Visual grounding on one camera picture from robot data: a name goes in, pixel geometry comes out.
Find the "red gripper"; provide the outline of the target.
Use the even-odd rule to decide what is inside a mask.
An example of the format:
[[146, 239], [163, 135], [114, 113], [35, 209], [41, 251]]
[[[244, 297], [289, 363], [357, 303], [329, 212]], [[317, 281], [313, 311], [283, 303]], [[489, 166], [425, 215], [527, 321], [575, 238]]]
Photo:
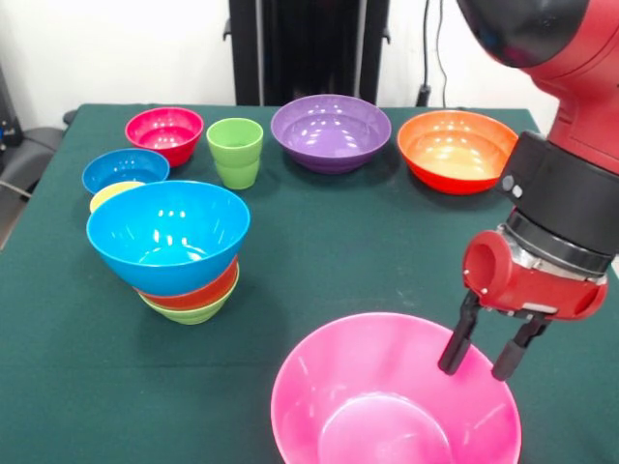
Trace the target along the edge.
[[[438, 367], [454, 375], [470, 345], [481, 305], [504, 312], [528, 310], [547, 318], [579, 320], [603, 304], [608, 279], [582, 277], [533, 256], [511, 237], [484, 231], [468, 245], [462, 263], [463, 283], [469, 291], [459, 309], [459, 319]], [[491, 370], [498, 381], [508, 380], [518, 368], [534, 338], [549, 321], [532, 318], [508, 340]]]

